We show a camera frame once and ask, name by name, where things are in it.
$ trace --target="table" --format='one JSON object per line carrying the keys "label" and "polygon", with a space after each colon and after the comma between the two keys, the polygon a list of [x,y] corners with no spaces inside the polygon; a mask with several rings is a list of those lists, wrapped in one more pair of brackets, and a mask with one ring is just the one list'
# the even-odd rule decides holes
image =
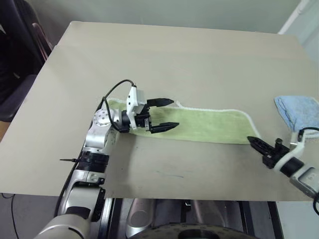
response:
{"label": "table", "polygon": [[[275,96],[318,99],[315,67],[292,36],[72,22],[0,143],[0,191],[58,195],[72,167],[59,159],[77,157],[101,96],[127,78],[147,99],[245,111],[270,144],[290,139]],[[319,167],[317,147],[307,143],[302,160]],[[106,173],[113,198],[310,200],[249,145],[121,134]]]}

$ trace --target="green towel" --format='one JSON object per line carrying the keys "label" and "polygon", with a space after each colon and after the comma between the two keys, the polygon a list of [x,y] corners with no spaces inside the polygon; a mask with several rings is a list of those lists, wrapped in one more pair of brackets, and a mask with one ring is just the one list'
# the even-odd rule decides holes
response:
{"label": "green towel", "polygon": [[[108,102],[111,108],[126,108],[124,101],[110,99]],[[178,122],[179,125],[162,133],[150,133],[145,128],[131,130],[130,133],[154,138],[232,144],[249,144],[247,136],[259,137],[249,115],[238,110],[206,110],[179,105],[151,107],[150,115],[152,125],[163,122]]]}

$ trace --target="black chair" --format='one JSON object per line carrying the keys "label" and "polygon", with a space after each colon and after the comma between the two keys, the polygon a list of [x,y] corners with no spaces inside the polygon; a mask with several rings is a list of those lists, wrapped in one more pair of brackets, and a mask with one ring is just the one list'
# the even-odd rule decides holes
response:
{"label": "black chair", "polygon": [[0,104],[0,120],[10,122],[52,47],[32,7],[24,0],[0,0],[0,24],[10,42],[9,63],[20,80],[20,84]]}

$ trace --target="beige table surface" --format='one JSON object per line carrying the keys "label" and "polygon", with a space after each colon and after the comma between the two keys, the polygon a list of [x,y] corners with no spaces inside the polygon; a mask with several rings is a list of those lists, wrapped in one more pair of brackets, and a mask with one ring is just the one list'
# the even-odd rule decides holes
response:
{"label": "beige table surface", "polygon": [[[72,167],[59,159],[77,157],[101,96],[127,78],[147,99],[245,111],[271,144],[290,139],[275,96],[318,99],[316,70],[292,36],[72,22],[0,143],[0,191],[58,195]],[[319,167],[318,146],[307,143],[302,160]],[[109,197],[309,200],[249,145],[130,134],[120,135],[105,188]]]}

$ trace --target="blue towel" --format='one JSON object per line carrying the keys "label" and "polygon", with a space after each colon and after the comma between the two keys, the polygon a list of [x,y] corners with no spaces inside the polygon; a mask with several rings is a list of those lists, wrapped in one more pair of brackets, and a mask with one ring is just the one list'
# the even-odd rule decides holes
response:
{"label": "blue towel", "polygon": [[[277,96],[275,104],[292,132],[298,132],[305,127],[319,127],[319,104],[314,98],[307,96]],[[316,131],[307,135],[319,137],[319,133]]]}

